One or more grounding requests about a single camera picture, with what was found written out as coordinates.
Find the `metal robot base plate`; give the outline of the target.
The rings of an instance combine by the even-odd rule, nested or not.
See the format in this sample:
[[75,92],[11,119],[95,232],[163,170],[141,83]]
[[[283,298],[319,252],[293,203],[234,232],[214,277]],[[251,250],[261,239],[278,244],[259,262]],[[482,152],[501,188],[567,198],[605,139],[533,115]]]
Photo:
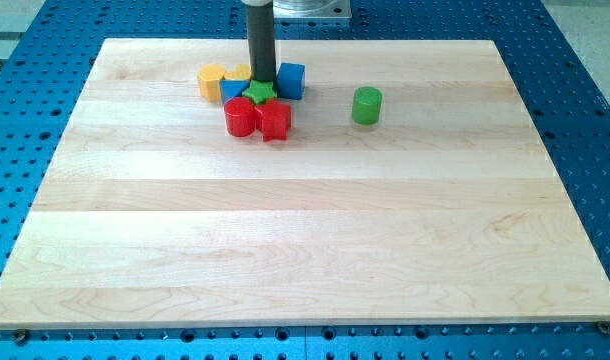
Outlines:
[[274,15],[281,19],[348,20],[351,0],[274,0]]

